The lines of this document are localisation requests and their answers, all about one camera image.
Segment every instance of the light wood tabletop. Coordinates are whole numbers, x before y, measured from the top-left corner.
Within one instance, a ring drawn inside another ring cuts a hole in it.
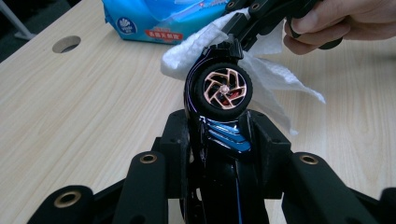
[[[84,0],[0,64],[0,223],[25,223],[56,189],[96,193],[126,176],[132,157],[183,108],[184,82],[160,71],[170,48],[121,40],[101,1]],[[267,58],[327,102],[276,92],[299,132],[281,129],[292,150],[319,155],[369,196],[395,187],[396,38]],[[272,223],[285,222],[280,201],[267,207]],[[175,200],[169,223],[182,223]]]

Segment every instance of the wet wipes package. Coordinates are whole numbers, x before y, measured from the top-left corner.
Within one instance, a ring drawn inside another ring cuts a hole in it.
[[[179,44],[224,12],[228,0],[103,0],[122,39]]]

